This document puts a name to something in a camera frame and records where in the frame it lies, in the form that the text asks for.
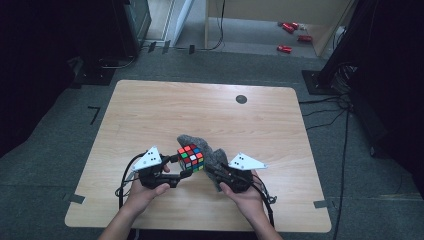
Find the wooden table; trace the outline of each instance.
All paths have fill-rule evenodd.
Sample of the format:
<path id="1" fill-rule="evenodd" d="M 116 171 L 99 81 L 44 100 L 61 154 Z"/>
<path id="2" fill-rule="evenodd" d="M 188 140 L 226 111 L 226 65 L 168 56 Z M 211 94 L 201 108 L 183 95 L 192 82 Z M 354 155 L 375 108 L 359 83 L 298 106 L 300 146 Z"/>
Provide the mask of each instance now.
<path id="1" fill-rule="evenodd" d="M 247 97 L 245 104 L 236 101 Z M 331 223 L 296 93 L 291 88 L 177 82 L 118 82 L 65 222 L 106 227 L 118 211 L 123 171 L 153 145 L 174 155 L 180 134 L 202 137 L 232 160 L 243 152 L 269 165 L 258 174 L 271 195 L 277 231 L 328 232 Z M 179 172 L 177 163 L 171 170 Z M 156 198 L 134 223 L 141 229 L 252 231 L 235 204 L 204 172 Z"/>

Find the black cable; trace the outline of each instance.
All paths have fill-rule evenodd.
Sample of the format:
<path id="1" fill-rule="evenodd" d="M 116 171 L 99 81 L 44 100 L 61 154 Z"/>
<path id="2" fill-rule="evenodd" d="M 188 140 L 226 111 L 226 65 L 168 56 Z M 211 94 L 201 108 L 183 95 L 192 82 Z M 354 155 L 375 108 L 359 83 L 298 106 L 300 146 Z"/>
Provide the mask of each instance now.
<path id="1" fill-rule="evenodd" d="M 333 240 L 337 239 L 337 234 L 338 234 L 338 231 L 339 231 L 340 216 L 342 214 L 342 207 L 343 207 L 348 128 L 349 128 L 349 111 L 347 111 L 347 114 L 346 114 L 345 142 L 344 142 L 344 145 L 343 145 L 342 176 L 341 176 L 341 183 L 340 183 L 339 214 L 337 215 L 336 225 L 334 226 Z"/>
<path id="2" fill-rule="evenodd" d="M 212 51 L 212 50 L 217 49 L 221 45 L 222 41 L 224 40 L 224 29 L 223 29 L 223 26 L 222 26 L 223 20 L 224 20 L 224 11 L 225 11 L 225 0 L 222 2 L 221 25 L 218 24 L 219 31 L 221 33 L 221 37 L 219 38 L 218 43 L 215 45 L 215 47 L 209 48 L 209 49 L 204 49 L 206 51 Z"/>
<path id="3" fill-rule="evenodd" d="M 139 180 L 139 179 L 140 178 L 134 178 L 134 179 L 131 179 L 131 180 L 124 181 L 124 187 L 127 183 L 134 182 L 135 180 Z M 121 187 L 119 187 L 118 189 L 115 190 L 115 196 L 117 196 L 117 197 L 119 197 L 119 190 L 121 190 Z M 123 196 L 126 197 L 126 196 L 128 196 L 129 193 L 130 193 L 130 191 L 128 190 Z"/>
<path id="4" fill-rule="evenodd" d="M 262 201 L 265 203 L 265 207 L 268 210 L 268 218 L 269 223 L 271 223 L 271 226 L 274 226 L 274 212 L 272 211 L 271 205 L 268 202 L 268 199 L 266 198 L 265 194 L 254 184 L 251 183 L 250 186 L 252 186 L 258 193 L 261 195 Z"/>
<path id="5" fill-rule="evenodd" d="M 100 67 L 101 68 L 104 68 L 104 69 L 121 69 L 121 68 L 126 68 L 129 65 L 131 65 L 131 63 L 133 63 L 134 60 L 135 60 L 135 57 L 131 57 L 131 60 L 130 60 L 129 63 L 124 64 L 124 65 L 121 65 L 121 66 L 111 66 L 111 67 L 109 67 L 109 66 L 103 66 L 103 65 L 100 64 L 101 65 Z"/>
<path id="6" fill-rule="evenodd" d="M 325 109 L 325 110 L 313 111 L 313 112 L 310 112 L 308 114 L 302 114 L 302 117 L 311 116 L 312 114 L 315 114 L 315 113 L 321 113 L 321 112 L 337 112 L 337 111 L 340 111 L 340 108 L 339 109 Z"/>
<path id="7" fill-rule="evenodd" d="M 321 100 L 312 100 L 312 101 L 300 101 L 299 104 L 314 104 L 314 103 L 321 103 L 321 102 L 329 102 L 328 100 L 332 100 L 332 99 L 340 99 L 341 96 L 343 96 L 344 94 L 341 94 L 337 97 L 329 97 L 329 98 L 324 98 Z"/>
<path id="8" fill-rule="evenodd" d="M 218 22 L 218 28 L 219 31 L 221 33 L 221 36 L 218 40 L 218 43 L 213 47 L 213 48 L 201 48 L 201 49 L 196 49 L 196 51 L 212 51 L 217 49 L 224 41 L 224 29 L 223 29 L 223 21 L 224 21 L 224 12 L 225 12 L 225 0 L 222 2 L 222 10 L 221 10 L 221 24 L 219 24 Z M 140 51 L 143 50 L 144 48 L 148 48 L 149 46 L 143 46 L 142 48 L 140 48 Z M 177 49 L 177 50 L 189 50 L 189 48 L 183 48 L 183 47 L 168 47 L 170 49 Z"/>
<path id="9" fill-rule="evenodd" d="M 306 130 L 310 130 L 313 128 L 318 128 L 318 127 L 325 127 L 325 126 L 331 126 L 336 120 L 337 118 L 339 118 L 344 112 L 346 112 L 347 109 L 343 109 L 343 111 L 341 113 L 339 113 L 334 119 L 333 121 L 331 121 L 331 123 L 326 123 L 326 124 L 321 124 L 321 125 L 316 125 L 316 126 L 312 126 L 312 127 L 308 127 L 306 128 Z"/>
<path id="10" fill-rule="evenodd" d="M 126 184 L 125 183 L 126 182 L 125 177 L 127 176 L 128 169 L 130 169 L 131 165 L 133 164 L 133 162 L 135 160 L 137 160 L 140 157 L 143 157 L 144 154 L 145 153 L 141 153 L 141 154 L 138 154 L 137 156 L 135 156 L 133 159 L 131 159 L 131 161 L 128 163 L 127 167 L 125 168 L 124 175 L 122 176 L 121 187 L 118 188 L 119 189 L 119 194 L 118 194 L 118 196 L 119 196 L 119 208 L 121 208 L 124 205 L 124 187 L 125 187 L 125 184 Z"/>

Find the rubik's cube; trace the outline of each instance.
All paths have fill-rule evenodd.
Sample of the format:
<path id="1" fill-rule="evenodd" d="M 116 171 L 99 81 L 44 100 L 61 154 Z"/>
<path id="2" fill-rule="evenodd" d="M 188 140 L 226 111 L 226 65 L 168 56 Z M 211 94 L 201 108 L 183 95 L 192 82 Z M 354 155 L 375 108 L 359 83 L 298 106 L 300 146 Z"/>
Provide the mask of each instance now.
<path id="1" fill-rule="evenodd" d="M 191 144 L 178 149 L 178 162 L 182 170 L 197 172 L 203 169 L 203 154 L 196 145 Z"/>

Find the hand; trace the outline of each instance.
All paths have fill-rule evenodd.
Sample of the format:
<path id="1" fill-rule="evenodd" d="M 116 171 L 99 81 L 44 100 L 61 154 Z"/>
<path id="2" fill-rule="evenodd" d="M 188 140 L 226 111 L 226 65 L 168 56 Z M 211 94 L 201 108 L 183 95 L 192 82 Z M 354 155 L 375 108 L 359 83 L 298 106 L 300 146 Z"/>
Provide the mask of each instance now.
<path id="1" fill-rule="evenodd" d="M 252 170 L 253 179 L 258 181 L 256 177 L 258 174 Z M 261 184 L 255 181 L 255 186 L 261 189 Z M 280 234 L 275 231 L 268 221 L 262 202 L 261 194 L 255 188 L 250 187 L 246 192 L 234 193 L 231 188 L 221 182 L 219 186 L 225 195 L 231 198 L 237 205 L 240 212 L 250 223 L 255 230 L 256 236 L 259 240 L 282 240 Z"/>
<path id="2" fill-rule="evenodd" d="M 166 165 L 163 167 L 163 170 L 167 173 L 170 172 L 169 167 Z M 138 173 L 135 174 L 134 179 L 138 179 Z M 155 189 L 148 189 L 143 187 L 139 180 L 135 180 L 132 182 L 130 194 L 123 207 L 130 209 L 137 217 L 146 210 L 149 203 L 155 197 L 162 195 L 169 188 L 169 184 L 164 183 Z"/>
<path id="3" fill-rule="evenodd" d="M 170 171 L 166 165 L 163 167 L 163 170 L 165 172 Z M 138 173 L 135 174 L 134 179 L 137 180 L 134 180 L 131 184 L 131 190 L 127 201 L 124 203 L 124 206 L 119 209 L 118 213 L 103 231 L 102 235 L 100 235 L 99 239 L 127 239 L 131 226 L 138 215 L 146 210 L 149 203 L 155 197 L 165 193 L 166 190 L 170 188 L 167 183 L 164 183 L 155 189 L 143 187 L 140 180 L 138 180 Z"/>
<path id="4" fill-rule="evenodd" d="M 258 176 L 255 170 L 252 170 L 252 174 L 254 176 Z M 255 185 L 261 189 L 261 185 L 259 183 L 255 183 Z M 247 189 L 246 192 L 234 193 L 233 190 L 231 190 L 231 188 L 223 182 L 221 182 L 219 186 L 224 194 L 236 203 L 240 212 L 247 219 L 250 219 L 260 213 L 265 214 L 261 195 L 253 187 Z"/>

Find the floor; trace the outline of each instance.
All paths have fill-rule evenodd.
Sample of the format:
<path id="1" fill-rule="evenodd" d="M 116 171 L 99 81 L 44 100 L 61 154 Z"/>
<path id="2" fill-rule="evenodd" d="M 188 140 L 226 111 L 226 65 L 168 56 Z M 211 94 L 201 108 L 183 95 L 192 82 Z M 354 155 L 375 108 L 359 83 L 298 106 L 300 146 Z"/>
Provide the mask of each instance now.
<path id="1" fill-rule="evenodd" d="M 158 45 L 163 45 L 165 41 L 173 40 L 183 4 L 184 1 L 175 0 L 149 1 L 152 25 L 146 43 L 156 41 Z M 194 1 L 180 37 L 171 46 L 175 44 L 178 48 L 189 48 L 190 45 L 195 45 L 196 49 L 205 48 L 205 8 L 205 1 Z M 221 37 L 220 23 L 221 19 L 209 18 L 208 48 L 216 46 Z M 277 22 L 224 18 L 222 27 L 223 42 L 215 51 L 323 59 L 328 59 L 333 52 L 333 43 L 330 41 L 324 54 L 318 57 L 311 43 L 297 41 L 297 35 L 307 35 L 307 30 L 296 30 L 294 34 L 290 34 L 279 27 Z M 342 32 L 343 29 L 339 29 L 335 38 Z M 288 54 L 277 51 L 280 44 L 290 46 L 292 52 Z"/>

